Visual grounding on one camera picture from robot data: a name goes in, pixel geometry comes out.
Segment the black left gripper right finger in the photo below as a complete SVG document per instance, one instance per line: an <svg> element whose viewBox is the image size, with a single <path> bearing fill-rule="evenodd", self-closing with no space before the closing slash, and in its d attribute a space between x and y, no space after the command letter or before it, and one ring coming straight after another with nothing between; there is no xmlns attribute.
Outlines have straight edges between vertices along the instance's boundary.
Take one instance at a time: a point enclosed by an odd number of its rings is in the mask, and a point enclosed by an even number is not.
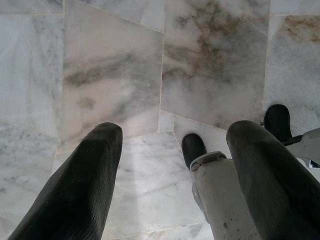
<svg viewBox="0 0 320 240"><path fill-rule="evenodd" d="M259 124L232 123L226 142L263 240L320 238L320 183Z"/></svg>

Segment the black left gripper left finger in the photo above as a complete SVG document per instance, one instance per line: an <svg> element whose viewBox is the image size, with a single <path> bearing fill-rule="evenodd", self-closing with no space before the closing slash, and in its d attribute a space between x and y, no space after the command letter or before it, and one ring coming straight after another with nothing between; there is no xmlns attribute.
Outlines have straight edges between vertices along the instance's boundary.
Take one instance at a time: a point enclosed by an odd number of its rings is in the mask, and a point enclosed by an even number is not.
<svg viewBox="0 0 320 240"><path fill-rule="evenodd" d="M123 146L120 126L90 131L54 172L10 240L100 240Z"/></svg>

